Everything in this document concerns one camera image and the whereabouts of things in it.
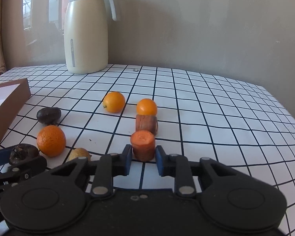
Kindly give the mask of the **checkered white tablecloth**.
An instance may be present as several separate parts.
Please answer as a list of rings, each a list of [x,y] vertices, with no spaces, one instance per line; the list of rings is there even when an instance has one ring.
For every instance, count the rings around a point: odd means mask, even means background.
[[[264,87],[180,69],[117,64],[84,75],[69,73],[64,64],[14,68],[0,76],[0,83],[22,78],[31,97],[1,148],[36,144],[43,127],[37,112],[58,107],[66,148],[48,159],[48,168],[65,163],[75,148],[98,160],[130,143],[137,103],[151,99],[158,107],[157,145],[191,161],[215,159],[275,186],[288,206],[280,229],[295,235],[295,119]],[[119,113],[103,108],[109,92],[125,98]]]

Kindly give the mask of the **small kumquat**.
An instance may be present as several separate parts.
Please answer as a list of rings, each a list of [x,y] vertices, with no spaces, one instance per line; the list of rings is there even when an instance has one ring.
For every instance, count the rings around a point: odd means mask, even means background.
[[[158,108],[154,100],[142,99],[137,103],[136,112],[139,115],[156,116]]]
[[[109,113],[119,113],[125,105],[125,98],[119,92],[109,92],[103,99],[103,108]]]

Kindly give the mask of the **dark wrinkled fruit elongated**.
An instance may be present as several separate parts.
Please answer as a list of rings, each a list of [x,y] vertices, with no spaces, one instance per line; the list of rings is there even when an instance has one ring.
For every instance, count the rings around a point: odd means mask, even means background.
[[[42,108],[37,112],[38,122],[46,125],[54,125],[61,118],[62,112],[57,107]]]

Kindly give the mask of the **cream thermos jug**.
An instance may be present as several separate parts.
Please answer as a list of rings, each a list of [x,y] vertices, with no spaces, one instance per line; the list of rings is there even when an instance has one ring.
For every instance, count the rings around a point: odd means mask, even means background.
[[[115,0],[108,0],[113,21],[120,20]],[[73,74],[101,71],[109,61],[108,21],[104,0],[69,0],[64,22],[67,70]]]

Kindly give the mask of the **dark round shrivelled fruit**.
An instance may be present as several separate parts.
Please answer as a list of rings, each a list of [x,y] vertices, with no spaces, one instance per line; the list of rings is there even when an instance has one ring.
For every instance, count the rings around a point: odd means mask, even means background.
[[[33,146],[31,144],[21,143],[12,148],[10,157],[9,157],[9,164],[16,165],[16,164],[19,164],[20,162],[35,158],[39,155],[40,155],[39,150],[36,146]]]

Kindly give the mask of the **brownish carrot chunk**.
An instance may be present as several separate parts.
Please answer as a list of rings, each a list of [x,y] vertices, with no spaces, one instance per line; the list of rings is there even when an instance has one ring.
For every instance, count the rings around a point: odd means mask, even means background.
[[[135,131],[149,131],[154,136],[158,134],[158,119],[152,115],[136,115]]]

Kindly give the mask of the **orange carrot chunk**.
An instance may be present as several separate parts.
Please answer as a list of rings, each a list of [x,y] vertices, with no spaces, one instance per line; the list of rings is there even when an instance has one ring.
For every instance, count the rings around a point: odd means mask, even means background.
[[[133,153],[139,161],[146,162],[153,159],[155,154],[155,137],[146,130],[136,131],[130,137]]]

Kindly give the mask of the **large orange tangerine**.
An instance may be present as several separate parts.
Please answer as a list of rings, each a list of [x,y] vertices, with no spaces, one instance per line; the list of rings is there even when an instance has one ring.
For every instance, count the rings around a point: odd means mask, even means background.
[[[59,156],[66,147],[66,137],[60,127],[49,125],[37,134],[37,147],[48,157]]]

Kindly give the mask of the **tan longan fruit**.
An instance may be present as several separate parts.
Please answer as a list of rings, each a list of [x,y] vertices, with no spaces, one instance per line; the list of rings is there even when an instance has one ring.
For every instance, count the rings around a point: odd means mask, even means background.
[[[91,155],[84,148],[81,148],[81,147],[80,148],[75,148],[70,152],[68,158],[66,159],[66,162],[69,162],[69,161],[74,160],[76,158],[87,158],[87,160],[90,161],[91,160]]]

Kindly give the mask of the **brown cardboard box tray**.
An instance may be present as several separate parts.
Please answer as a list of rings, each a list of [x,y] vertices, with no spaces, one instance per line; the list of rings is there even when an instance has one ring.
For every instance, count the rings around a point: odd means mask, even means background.
[[[26,78],[0,83],[0,142],[30,96]]]

